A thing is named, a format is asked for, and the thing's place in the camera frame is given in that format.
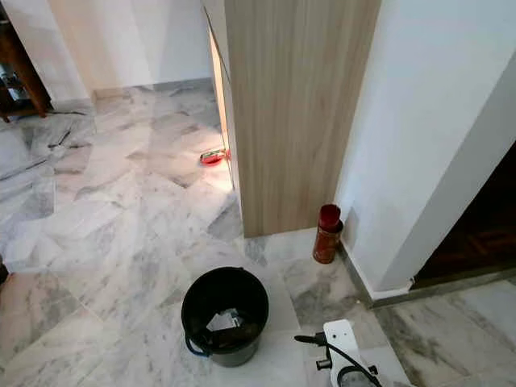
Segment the small red bowl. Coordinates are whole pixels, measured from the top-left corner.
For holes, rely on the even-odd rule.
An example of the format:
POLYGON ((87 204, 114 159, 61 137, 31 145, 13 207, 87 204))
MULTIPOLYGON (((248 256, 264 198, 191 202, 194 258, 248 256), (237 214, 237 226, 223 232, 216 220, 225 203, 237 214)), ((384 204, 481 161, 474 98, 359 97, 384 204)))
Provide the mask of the small red bowl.
POLYGON ((202 166, 214 167, 229 158, 227 148, 214 148, 214 150, 206 150, 199 156, 199 163, 202 166))

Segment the red canister with red cap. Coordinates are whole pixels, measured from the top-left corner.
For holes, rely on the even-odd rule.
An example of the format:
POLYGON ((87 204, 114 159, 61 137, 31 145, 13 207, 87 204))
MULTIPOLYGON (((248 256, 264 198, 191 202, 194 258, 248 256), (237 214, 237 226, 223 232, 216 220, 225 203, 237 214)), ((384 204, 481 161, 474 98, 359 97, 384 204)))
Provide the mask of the red canister with red cap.
POLYGON ((329 264, 335 260, 336 250, 343 231, 343 220, 340 218, 340 208, 336 204, 324 204, 320 207, 316 239, 312 255, 314 261, 329 264))

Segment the black plastic bucket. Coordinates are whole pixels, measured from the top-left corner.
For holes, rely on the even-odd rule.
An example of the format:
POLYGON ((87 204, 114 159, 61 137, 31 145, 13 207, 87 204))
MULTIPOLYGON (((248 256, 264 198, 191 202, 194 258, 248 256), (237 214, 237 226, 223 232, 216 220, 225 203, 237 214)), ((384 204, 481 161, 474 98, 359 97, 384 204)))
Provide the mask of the black plastic bucket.
POLYGON ((255 274, 244 268, 214 268, 188 288, 181 307, 185 347, 192 354, 225 368, 236 368, 253 358, 268 324, 268 292, 255 274), (242 327, 211 332, 210 317, 236 307, 242 327))

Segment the dark wooden shelf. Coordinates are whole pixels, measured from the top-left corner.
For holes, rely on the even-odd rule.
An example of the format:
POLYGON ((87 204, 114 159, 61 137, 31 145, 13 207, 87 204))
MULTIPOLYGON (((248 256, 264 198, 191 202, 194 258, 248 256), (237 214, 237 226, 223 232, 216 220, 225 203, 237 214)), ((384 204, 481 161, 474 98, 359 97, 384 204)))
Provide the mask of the dark wooden shelf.
POLYGON ((12 117, 47 118, 51 99, 4 10, 0 15, 0 65, 1 118, 7 123, 12 117))

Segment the dark wooden staircase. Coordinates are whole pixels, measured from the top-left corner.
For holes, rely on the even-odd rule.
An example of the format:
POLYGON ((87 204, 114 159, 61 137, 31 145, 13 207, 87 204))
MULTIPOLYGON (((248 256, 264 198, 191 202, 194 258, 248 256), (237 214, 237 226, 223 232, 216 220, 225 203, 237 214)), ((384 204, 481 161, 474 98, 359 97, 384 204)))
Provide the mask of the dark wooden staircase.
POLYGON ((416 289, 516 268, 516 159, 491 173, 416 274, 416 289))

